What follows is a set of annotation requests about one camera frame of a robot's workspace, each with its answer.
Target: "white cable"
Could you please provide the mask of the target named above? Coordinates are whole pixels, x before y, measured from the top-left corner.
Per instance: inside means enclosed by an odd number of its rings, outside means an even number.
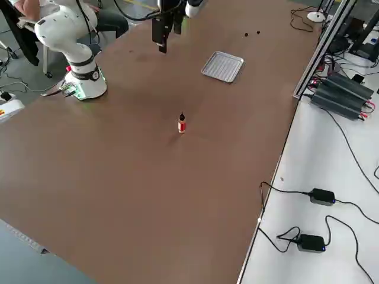
[[[49,89],[51,89],[52,87],[56,86],[58,83],[55,83],[54,85],[50,86],[50,87],[47,87],[46,89],[43,89],[43,90],[33,90],[31,88],[28,87],[28,85],[26,85],[24,82],[13,82],[13,83],[9,83],[9,84],[5,84],[5,85],[2,85],[0,86],[0,88],[3,88],[3,87],[7,87],[7,86],[11,86],[11,85],[14,85],[14,84],[22,84],[25,86],[25,88],[27,88],[29,91],[32,91],[32,92],[44,92],[44,91],[47,91]]]

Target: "brown table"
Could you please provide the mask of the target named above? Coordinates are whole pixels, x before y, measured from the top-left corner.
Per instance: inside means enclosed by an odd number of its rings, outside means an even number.
[[[0,126],[0,218],[99,283],[234,284],[316,43],[294,7],[210,1],[166,55],[150,24],[111,44],[104,96]],[[246,60],[235,83],[201,74],[216,50]]]

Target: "black device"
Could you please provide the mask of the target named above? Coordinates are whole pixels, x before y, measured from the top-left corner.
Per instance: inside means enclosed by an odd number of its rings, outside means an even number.
[[[325,251],[324,238],[319,235],[301,234],[296,243],[300,251],[309,253],[323,253]]]
[[[327,86],[341,89],[352,96],[356,96],[357,98],[363,100],[364,102],[371,99],[374,91],[362,86],[361,84],[347,78],[339,73],[332,73],[328,76],[323,83]]]
[[[186,1],[182,0],[164,0],[161,1],[159,15],[152,19],[152,40],[159,46],[159,51],[167,52],[167,40],[172,28],[176,34],[182,33],[182,22],[185,16]]]
[[[327,48],[330,54],[335,54],[338,52],[342,52],[350,47],[350,43],[347,38],[344,37],[336,37],[332,40],[329,47]]]
[[[5,102],[9,102],[12,99],[12,96],[8,92],[2,92],[0,98],[5,100]]]
[[[363,42],[366,40],[367,36],[375,28],[378,22],[379,22],[379,9],[371,18],[371,20],[368,22],[366,28],[362,30],[356,42],[354,42],[354,44],[350,48],[349,52],[351,54],[366,58],[372,62],[376,62],[379,56],[379,40],[377,40],[375,44],[371,44],[371,43],[363,44]]]
[[[361,84],[365,78],[359,74],[355,74],[351,79],[356,81],[358,84]]]
[[[311,103],[350,120],[357,120],[361,114],[364,101],[351,96],[344,90],[321,83],[312,96]]]
[[[363,32],[363,24],[365,21],[349,16],[339,28],[336,37],[347,37],[352,41],[356,41]]]
[[[310,193],[310,202],[320,205],[332,206],[336,203],[334,192],[324,191],[323,189],[314,188]]]

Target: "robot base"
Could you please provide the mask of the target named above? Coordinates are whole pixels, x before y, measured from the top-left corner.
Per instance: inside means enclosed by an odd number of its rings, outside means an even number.
[[[65,77],[65,84],[63,86],[71,85],[74,88],[72,94],[80,101],[84,99],[94,99],[105,93],[107,90],[107,84],[101,71],[99,70],[99,79],[92,80],[80,80],[72,76],[71,71]]]

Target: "white table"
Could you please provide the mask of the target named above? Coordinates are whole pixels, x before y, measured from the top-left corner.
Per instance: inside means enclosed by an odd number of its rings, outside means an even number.
[[[353,55],[347,57],[357,64],[372,64]],[[360,73],[379,71],[379,67],[348,68]],[[355,73],[350,70],[346,72],[350,77]],[[375,91],[379,88],[379,74],[368,76],[365,81],[368,88]],[[379,105],[379,95],[375,93],[372,101]],[[374,169],[379,165],[379,110],[365,122],[350,121],[336,114],[334,117],[345,130],[365,173],[379,189],[379,180],[373,176]],[[299,103],[273,185],[285,191],[309,192],[313,188],[334,191],[337,199],[358,204],[369,217],[379,221],[379,194],[359,171],[331,117],[310,105],[308,98],[303,98]],[[261,228],[280,249],[285,249],[287,242],[276,239],[276,235],[293,226],[299,226],[302,233],[323,236],[326,243],[326,215],[339,218],[354,229],[359,241],[358,260],[374,282],[379,283],[379,225],[365,219],[352,205],[316,205],[310,203],[308,196],[271,191]],[[355,262],[355,241],[349,228],[334,220],[329,220],[329,224],[332,242],[321,254],[298,251],[295,244],[291,244],[287,253],[280,253],[258,231],[240,282],[370,283]]]

